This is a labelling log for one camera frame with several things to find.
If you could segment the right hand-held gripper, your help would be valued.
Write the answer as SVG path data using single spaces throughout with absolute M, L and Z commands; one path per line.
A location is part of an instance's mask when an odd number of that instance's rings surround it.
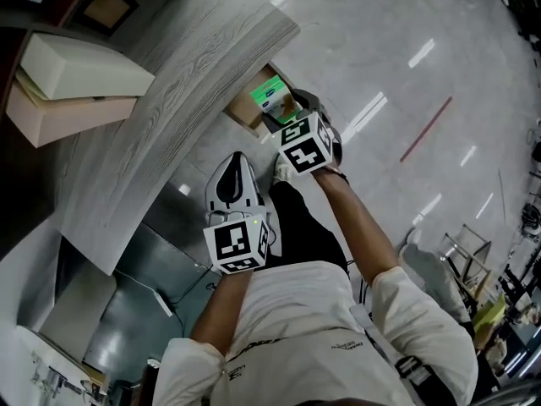
M 292 99 L 299 113 L 282 128 L 270 114 L 261 116 L 271 134 L 276 133 L 276 147 L 281 159 L 297 175 L 312 173 L 321 167 L 338 167 L 342 162 L 342 138 L 332 126 L 320 99 L 305 90 L 293 89 Z

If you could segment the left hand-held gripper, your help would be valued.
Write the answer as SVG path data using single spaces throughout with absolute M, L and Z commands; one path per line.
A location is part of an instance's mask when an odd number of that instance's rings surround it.
M 276 233 L 249 159 L 235 151 L 205 187 L 205 242 L 215 270 L 234 274 L 262 268 Z

